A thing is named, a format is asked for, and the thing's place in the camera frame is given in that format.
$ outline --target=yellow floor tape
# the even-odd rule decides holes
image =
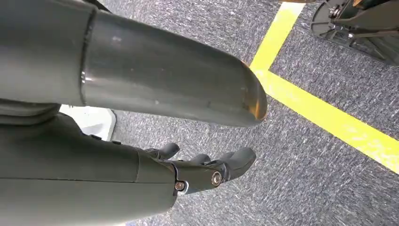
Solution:
[[[282,3],[251,69],[268,95],[399,174],[399,141],[269,71],[303,6],[303,3]]]

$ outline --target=robotic hand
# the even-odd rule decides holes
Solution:
[[[179,146],[169,143],[163,149],[148,149],[153,158],[167,160],[179,151]],[[218,160],[211,161],[206,154],[198,154],[189,161],[166,161],[176,173],[175,189],[178,194],[191,194],[218,187],[221,183],[241,177],[255,161],[250,148],[228,152]]]
[[[170,161],[179,151],[174,143],[142,150],[102,141],[61,113],[29,126],[0,125],[0,134],[3,225],[128,222],[167,211],[179,194],[238,178],[256,158],[244,148],[214,161],[205,154]]]
[[[266,94],[240,60],[75,0],[0,7],[0,224],[114,225],[167,211],[178,194],[218,187],[255,160],[168,160],[81,132],[60,104],[259,124]]]

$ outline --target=bolt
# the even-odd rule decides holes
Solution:
[[[186,187],[186,184],[182,181],[177,181],[175,184],[175,189],[177,191],[182,191],[182,190],[184,190],[185,187]]]
[[[339,5],[335,5],[329,9],[328,17],[329,18],[336,18],[340,13]]]
[[[216,171],[212,175],[212,184],[218,186],[222,182],[222,175]]]

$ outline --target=gray metal pipe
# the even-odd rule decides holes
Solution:
[[[255,75],[212,47],[75,1],[6,0],[1,12],[0,98],[232,126],[266,115]]]

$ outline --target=white object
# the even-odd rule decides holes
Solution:
[[[116,117],[110,109],[62,105],[60,112],[71,116],[84,134],[111,140]]]

